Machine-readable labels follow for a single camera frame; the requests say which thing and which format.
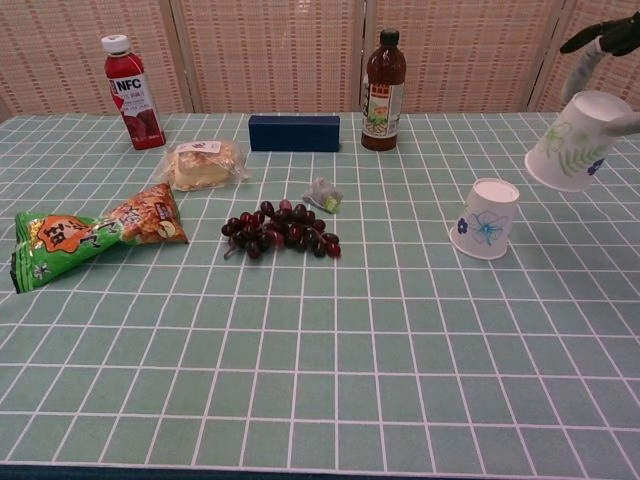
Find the green and orange snack bag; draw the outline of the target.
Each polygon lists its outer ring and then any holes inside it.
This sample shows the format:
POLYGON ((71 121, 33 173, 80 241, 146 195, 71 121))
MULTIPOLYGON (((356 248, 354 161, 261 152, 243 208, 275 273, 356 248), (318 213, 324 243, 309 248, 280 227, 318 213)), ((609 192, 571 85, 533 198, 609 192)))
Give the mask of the green and orange snack bag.
POLYGON ((20 212, 10 275, 18 293, 33 291, 116 244, 186 243, 171 188, 155 185, 99 218, 20 212))

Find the small grey tea bag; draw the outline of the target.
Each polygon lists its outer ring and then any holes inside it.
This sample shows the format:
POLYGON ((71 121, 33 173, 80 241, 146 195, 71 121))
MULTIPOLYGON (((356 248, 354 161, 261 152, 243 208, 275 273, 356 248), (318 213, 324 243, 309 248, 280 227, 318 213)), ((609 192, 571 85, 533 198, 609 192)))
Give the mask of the small grey tea bag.
POLYGON ((325 177, 316 177, 302 199, 312 206, 335 215, 340 209, 343 194, 325 177))

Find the red NFC juice bottle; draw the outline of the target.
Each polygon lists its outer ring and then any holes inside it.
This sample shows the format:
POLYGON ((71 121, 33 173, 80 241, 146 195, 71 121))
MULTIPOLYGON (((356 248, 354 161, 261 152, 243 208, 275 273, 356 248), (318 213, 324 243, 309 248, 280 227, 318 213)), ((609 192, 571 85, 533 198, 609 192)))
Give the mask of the red NFC juice bottle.
POLYGON ((107 54, 104 70, 111 96, 136 150, 156 148, 166 143, 159 122, 144 64, 131 51, 127 36, 107 35, 101 39, 107 54))

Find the bunch of dark red grapes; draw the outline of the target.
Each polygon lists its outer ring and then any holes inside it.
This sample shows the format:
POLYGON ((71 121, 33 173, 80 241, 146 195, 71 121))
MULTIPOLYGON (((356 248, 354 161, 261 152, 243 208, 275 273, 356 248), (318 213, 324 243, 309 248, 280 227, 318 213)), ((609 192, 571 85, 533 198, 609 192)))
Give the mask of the bunch of dark red grapes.
POLYGON ((221 228, 228 241, 224 258, 244 254, 260 259, 269 250, 294 249, 315 257, 337 259, 342 254, 339 237, 327 229, 326 222, 303 204, 293 206, 283 199, 275 208, 263 201, 255 212, 231 217, 221 228))

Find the green checked tablecloth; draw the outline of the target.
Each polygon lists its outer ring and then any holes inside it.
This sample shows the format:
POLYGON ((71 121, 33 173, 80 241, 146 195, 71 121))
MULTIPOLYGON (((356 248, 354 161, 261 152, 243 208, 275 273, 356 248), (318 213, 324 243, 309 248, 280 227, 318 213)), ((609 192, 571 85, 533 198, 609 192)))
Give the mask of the green checked tablecloth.
POLYGON ((523 157, 544 114, 422 114, 398 147, 252 153, 245 183, 177 195, 186 245, 117 246, 16 294, 18 212, 98 216, 161 150, 116 117, 0 124, 0 475, 200 469, 640 480, 640 138, 582 193, 523 157), (316 177, 337 214, 302 196, 316 177), (474 182, 519 191, 506 253, 449 231, 474 182), (263 201, 303 204, 339 258, 228 259, 263 201))

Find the woven bamboo screen panel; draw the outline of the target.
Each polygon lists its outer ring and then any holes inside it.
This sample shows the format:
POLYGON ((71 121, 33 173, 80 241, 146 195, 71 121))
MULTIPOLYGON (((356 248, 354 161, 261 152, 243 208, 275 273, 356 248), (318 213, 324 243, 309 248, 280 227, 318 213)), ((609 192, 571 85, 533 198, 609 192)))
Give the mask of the woven bamboo screen panel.
POLYGON ((101 39, 123 34, 163 114, 185 109, 165 0, 0 0, 0 99, 10 115, 114 115, 101 39))
POLYGON ((403 110, 522 112, 562 0, 366 0, 365 51, 384 28, 406 58, 403 110))
POLYGON ((163 0, 188 110, 352 112, 366 0, 163 0))
MULTIPOLYGON (((628 17, 640 9, 640 0, 533 0, 547 8, 544 29, 536 38, 528 111, 559 111, 562 86, 577 62, 578 52, 563 55, 560 46, 583 28, 628 17)), ((606 56, 591 76, 589 89, 616 95, 640 109, 640 48, 633 53, 606 56)))

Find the dark blue rectangular box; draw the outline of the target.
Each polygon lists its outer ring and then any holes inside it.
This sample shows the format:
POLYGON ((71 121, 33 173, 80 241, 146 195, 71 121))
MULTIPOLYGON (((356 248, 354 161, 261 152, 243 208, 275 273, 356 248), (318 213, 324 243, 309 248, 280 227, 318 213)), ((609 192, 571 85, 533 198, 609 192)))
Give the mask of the dark blue rectangular box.
POLYGON ((252 151, 338 152, 340 117, 252 115, 248 121, 252 151))

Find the black and grey right robot hand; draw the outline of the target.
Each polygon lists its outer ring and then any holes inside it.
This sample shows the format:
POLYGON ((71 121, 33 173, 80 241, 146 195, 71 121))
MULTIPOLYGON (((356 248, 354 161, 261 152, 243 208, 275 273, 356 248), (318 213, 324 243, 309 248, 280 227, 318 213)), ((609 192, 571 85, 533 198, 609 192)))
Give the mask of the black and grey right robot hand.
POLYGON ((611 55, 621 57, 640 48, 640 10, 632 16, 608 20, 583 28, 560 47, 561 54, 580 50, 561 90, 561 101, 568 103, 588 84, 601 60, 611 55))

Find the paper cup with blue flower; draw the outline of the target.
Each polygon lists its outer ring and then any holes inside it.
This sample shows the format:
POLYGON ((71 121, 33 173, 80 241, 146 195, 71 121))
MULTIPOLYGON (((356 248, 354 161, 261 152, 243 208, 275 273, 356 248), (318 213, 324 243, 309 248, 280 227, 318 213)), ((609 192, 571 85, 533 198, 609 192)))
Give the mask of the paper cup with blue flower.
POLYGON ((519 191, 509 182, 497 178, 476 180, 449 231, 453 246, 482 260, 502 257, 508 248, 518 200, 519 191))

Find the bread in clear plastic bag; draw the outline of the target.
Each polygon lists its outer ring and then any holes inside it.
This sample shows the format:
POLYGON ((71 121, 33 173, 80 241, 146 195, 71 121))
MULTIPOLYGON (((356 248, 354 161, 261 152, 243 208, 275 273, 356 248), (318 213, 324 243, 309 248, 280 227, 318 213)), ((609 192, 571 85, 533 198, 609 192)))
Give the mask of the bread in clear plastic bag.
POLYGON ((193 140, 168 149, 155 170, 157 182, 195 191, 242 182, 246 152, 229 140, 193 140))

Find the brown sauce bottle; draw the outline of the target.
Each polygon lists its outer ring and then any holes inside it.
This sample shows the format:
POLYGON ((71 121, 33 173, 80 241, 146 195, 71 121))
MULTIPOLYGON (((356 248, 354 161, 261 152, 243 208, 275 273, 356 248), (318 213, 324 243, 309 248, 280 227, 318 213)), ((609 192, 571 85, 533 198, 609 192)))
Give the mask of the brown sauce bottle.
POLYGON ((406 76, 399 39, 398 30, 383 29, 380 45, 367 62, 362 83, 361 144, 368 150, 388 151, 397 144, 406 76))

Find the paper cup with green leaves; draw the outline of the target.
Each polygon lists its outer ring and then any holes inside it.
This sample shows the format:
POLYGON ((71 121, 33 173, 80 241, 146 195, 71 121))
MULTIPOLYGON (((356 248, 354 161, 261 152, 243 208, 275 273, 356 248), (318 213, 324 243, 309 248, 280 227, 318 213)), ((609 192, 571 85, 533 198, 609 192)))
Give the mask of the paper cup with green leaves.
POLYGON ((606 92, 588 90, 575 94, 526 154, 527 170, 537 181, 555 190, 585 190, 614 142, 604 133, 605 125, 631 112, 630 105, 606 92))

